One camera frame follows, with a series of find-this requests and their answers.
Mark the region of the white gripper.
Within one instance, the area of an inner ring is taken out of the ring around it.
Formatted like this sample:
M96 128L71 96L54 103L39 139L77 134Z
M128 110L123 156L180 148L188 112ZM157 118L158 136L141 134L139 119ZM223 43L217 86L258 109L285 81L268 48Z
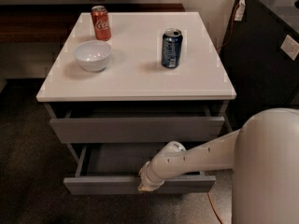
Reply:
M181 154L186 148L177 141L165 145L151 161L147 161L139 171L141 182L138 190L151 192L164 184L164 181L181 175Z

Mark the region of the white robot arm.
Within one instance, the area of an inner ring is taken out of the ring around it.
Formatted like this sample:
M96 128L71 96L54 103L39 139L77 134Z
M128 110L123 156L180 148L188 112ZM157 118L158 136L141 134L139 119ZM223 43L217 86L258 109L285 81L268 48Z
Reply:
M232 224L299 224L299 111L262 111L241 129L191 149L172 141L141 168L138 189L221 169L233 171Z

